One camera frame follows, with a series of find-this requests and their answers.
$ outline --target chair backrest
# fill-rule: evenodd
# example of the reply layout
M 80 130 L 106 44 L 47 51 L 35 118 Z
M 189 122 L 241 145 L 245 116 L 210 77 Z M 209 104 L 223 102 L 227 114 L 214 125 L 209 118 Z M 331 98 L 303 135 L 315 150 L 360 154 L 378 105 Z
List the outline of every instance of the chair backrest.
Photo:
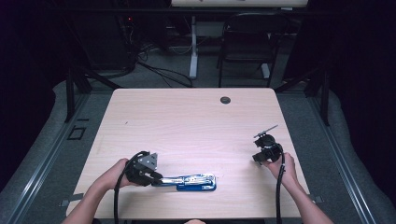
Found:
M 232 15 L 223 26 L 226 33 L 281 34 L 289 27 L 289 19 L 282 14 L 238 13 Z

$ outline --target person's right arm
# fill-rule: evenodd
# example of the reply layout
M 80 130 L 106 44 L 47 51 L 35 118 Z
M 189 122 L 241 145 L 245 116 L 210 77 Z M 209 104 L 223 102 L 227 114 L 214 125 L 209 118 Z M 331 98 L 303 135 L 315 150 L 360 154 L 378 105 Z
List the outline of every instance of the person's right arm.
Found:
M 275 178 L 277 178 L 279 174 L 281 163 L 281 159 L 275 162 L 262 162 L 262 164 L 271 171 Z M 288 191 L 291 198 L 296 202 L 304 224 L 332 223 L 326 214 L 324 214 L 323 211 L 312 202 L 298 182 L 294 158 L 289 153 L 285 153 L 285 172 L 282 177 L 282 185 Z

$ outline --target person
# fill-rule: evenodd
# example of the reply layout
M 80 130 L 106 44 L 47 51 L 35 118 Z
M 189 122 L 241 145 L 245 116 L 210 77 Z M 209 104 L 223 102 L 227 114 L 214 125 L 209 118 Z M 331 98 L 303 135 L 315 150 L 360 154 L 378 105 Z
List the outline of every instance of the person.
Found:
M 290 194 L 291 198 L 296 202 L 298 210 L 304 224 L 327 224 L 332 223 L 329 217 L 320 208 L 312 202 L 308 197 L 305 190 L 297 179 L 297 173 L 295 169 L 294 158 L 289 154 L 285 153 L 285 172 L 282 177 L 282 185 Z M 114 189 L 119 175 L 125 167 L 127 159 L 121 159 L 114 164 L 110 169 L 99 176 L 92 185 L 88 188 L 84 197 L 73 209 L 73 211 L 67 216 L 63 224 L 67 223 L 92 223 L 96 209 L 99 202 L 105 196 L 106 192 L 110 189 Z M 278 177 L 279 168 L 282 160 L 275 162 L 263 161 L 262 164 L 267 167 L 275 178 Z M 125 186 L 135 185 L 128 181 L 124 176 L 120 182 L 120 188 Z M 186 222 L 186 224 L 205 224 L 202 220 L 193 219 Z

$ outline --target chair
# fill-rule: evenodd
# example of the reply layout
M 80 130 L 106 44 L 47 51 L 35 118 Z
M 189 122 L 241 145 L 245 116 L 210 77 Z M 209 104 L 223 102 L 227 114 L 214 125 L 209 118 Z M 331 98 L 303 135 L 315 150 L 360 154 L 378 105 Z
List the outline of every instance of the chair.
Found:
M 270 87 L 279 41 L 289 27 L 281 14 L 238 13 L 224 22 L 218 59 L 219 87 L 223 79 L 223 62 L 271 64 L 266 87 Z

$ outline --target wooden tabletop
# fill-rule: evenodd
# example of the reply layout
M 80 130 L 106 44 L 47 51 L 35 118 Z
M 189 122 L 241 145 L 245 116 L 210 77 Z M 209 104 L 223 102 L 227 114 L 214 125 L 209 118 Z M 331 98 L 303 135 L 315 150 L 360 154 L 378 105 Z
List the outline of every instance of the wooden tabletop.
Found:
M 231 99 L 223 104 L 220 98 Z M 276 216 L 276 180 L 257 165 L 253 136 L 269 132 L 295 159 L 298 178 L 308 192 L 276 95 L 271 89 L 120 89 L 113 93 L 76 186 L 90 184 L 120 158 L 139 151 L 158 153 L 163 176 L 212 173 L 211 192 L 181 192 L 175 187 L 125 187 L 119 217 L 129 219 L 261 218 Z M 114 191 L 101 201 L 95 217 L 113 218 Z M 281 189 L 282 217 L 299 217 Z M 69 214 L 77 205 L 71 202 Z
M 307 0 L 172 0 L 173 7 L 306 7 Z

